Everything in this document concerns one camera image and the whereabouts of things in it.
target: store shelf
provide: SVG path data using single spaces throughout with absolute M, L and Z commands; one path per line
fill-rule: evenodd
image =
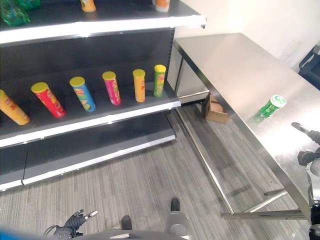
M 69 95 L 56 94 L 66 110 L 62 118 L 54 118 L 45 106 L 31 92 L 29 110 L 26 111 L 31 121 L 26 125 L 17 125 L 2 112 L 0 122 L 0 148 L 43 140 L 47 137 L 81 129 L 112 124 L 114 122 L 161 112 L 181 106 L 170 85 L 166 82 L 162 97 L 153 96 L 153 82 L 146 84 L 146 100 L 135 101 L 133 85 L 121 86 L 121 105 L 110 103 L 106 89 L 92 92 L 96 109 L 86 112 L 74 92 Z
M 31 142 L 22 182 L 31 184 L 175 138 L 166 115 L 156 113 Z
M 26 158 L 26 145 L 0 150 L 0 191 L 22 185 Z
M 0 24 L 0 44 L 24 44 L 44 40 L 83 38 L 123 31 L 204 27 L 206 18 L 179 0 L 171 0 L 169 12 L 157 12 L 152 1 L 96 0 L 96 12 L 81 10 L 80 2 L 60 1 L 29 11 L 31 23 L 12 27 Z

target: floor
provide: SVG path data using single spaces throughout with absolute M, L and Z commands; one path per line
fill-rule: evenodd
M 203 120 L 198 104 L 180 109 L 224 192 L 236 211 L 263 200 L 263 193 L 282 186 L 236 125 Z M 85 234 L 119 227 L 130 215 L 136 230 L 163 231 L 171 198 L 181 200 L 194 240 L 309 239 L 306 220 L 223 220 L 226 212 L 206 176 L 177 114 L 168 115 L 177 140 L 77 172 L 0 193 L 0 226 L 43 233 L 63 225 L 78 209 L 98 210 Z M 286 195 L 262 209 L 297 206 Z

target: table top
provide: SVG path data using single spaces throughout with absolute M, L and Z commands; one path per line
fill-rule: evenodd
M 291 123 L 320 130 L 320 91 L 241 33 L 178 38 L 174 45 L 308 219 L 309 184 L 297 155 L 320 146 Z M 258 120 L 272 95 L 285 97 L 286 106 Z

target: red chip can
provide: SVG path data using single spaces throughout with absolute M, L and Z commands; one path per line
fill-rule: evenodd
M 31 91 L 34 92 L 55 118 L 61 118 L 66 114 L 65 109 L 45 82 L 37 82 L 32 85 Z
M 116 74 L 112 71 L 105 71 L 102 74 L 106 90 L 108 91 L 110 102 L 113 105 L 121 104 L 120 92 L 117 84 Z

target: green chip can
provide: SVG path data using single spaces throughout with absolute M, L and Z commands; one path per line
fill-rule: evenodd
M 287 104 L 287 100 L 280 95 L 273 95 L 268 103 L 263 106 L 260 110 L 260 117 L 262 119 L 269 118 L 275 111 L 283 108 Z
M 154 66 L 154 91 L 153 95 L 155 97 L 162 97 L 162 93 L 164 90 L 164 83 L 165 83 L 165 74 L 166 74 L 166 67 L 163 65 L 155 65 Z

